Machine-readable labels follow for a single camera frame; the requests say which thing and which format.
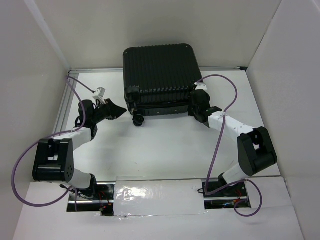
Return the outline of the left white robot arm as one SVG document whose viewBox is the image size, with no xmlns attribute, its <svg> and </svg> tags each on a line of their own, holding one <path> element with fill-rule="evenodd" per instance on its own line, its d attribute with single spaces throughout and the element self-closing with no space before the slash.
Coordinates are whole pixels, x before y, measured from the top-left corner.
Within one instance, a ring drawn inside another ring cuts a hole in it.
<svg viewBox="0 0 320 240">
<path fill-rule="evenodd" d="M 98 123 L 116 120 L 126 111 L 110 99 L 106 99 L 104 103 L 81 101 L 71 132 L 41 139 L 37 144 L 33 179 L 38 182 L 64 182 L 75 187 L 74 192 L 88 200 L 97 197 L 99 187 L 96 177 L 75 168 L 74 151 L 96 137 Z"/>
</svg>

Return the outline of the black hard-shell suitcase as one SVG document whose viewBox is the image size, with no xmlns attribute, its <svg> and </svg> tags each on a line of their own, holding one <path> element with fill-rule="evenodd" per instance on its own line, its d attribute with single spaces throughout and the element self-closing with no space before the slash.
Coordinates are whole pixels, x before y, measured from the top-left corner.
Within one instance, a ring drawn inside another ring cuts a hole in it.
<svg viewBox="0 0 320 240">
<path fill-rule="evenodd" d="M 130 47 L 123 52 L 124 99 L 133 124 L 145 117 L 184 114 L 202 74 L 186 43 Z"/>
</svg>

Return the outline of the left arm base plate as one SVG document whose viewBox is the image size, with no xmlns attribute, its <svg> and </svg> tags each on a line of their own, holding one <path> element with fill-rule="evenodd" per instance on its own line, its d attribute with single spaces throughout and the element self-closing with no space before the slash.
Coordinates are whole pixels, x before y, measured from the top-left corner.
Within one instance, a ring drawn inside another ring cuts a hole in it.
<svg viewBox="0 0 320 240">
<path fill-rule="evenodd" d="M 95 193 L 78 191 L 69 194 L 66 211 L 68 213 L 95 212 L 105 217 L 114 216 L 115 182 L 98 182 Z"/>
</svg>

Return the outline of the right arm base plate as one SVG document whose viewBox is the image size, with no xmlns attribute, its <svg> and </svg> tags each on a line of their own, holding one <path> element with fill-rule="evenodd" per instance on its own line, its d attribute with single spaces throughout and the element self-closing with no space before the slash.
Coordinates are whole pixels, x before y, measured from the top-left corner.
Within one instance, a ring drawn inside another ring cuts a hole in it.
<svg viewBox="0 0 320 240">
<path fill-rule="evenodd" d="M 203 195 L 204 208 L 206 210 L 214 209 L 233 209 L 237 202 L 237 208 L 250 208 L 246 186 L 243 182 L 227 187 L 215 194 L 207 195 L 204 192 L 205 181 L 202 181 L 202 188 L 198 189 L 198 193 Z"/>
</svg>

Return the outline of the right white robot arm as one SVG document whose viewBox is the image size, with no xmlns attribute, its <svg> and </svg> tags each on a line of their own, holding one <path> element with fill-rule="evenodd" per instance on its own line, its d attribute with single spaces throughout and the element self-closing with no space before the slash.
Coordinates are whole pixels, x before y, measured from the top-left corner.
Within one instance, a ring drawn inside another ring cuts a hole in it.
<svg viewBox="0 0 320 240">
<path fill-rule="evenodd" d="M 202 189 L 205 195 L 213 195 L 219 190 L 223 196 L 230 196 L 236 189 L 235 184 L 264 171 L 278 162 L 269 131 L 264 126 L 253 127 L 246 125 L 227 115 L 221 108 L 211 107 L 211 98 L 203 89 L 191 91 L 188 99 L 188 115 L 194 117 L 206 127 L 220 132 L 207 179 Z M 209 191 L 211 172 L 223 136 L 236 142 L 238 160 L 234 166 L 219 175 L 218 190 Z"/>
</svg>

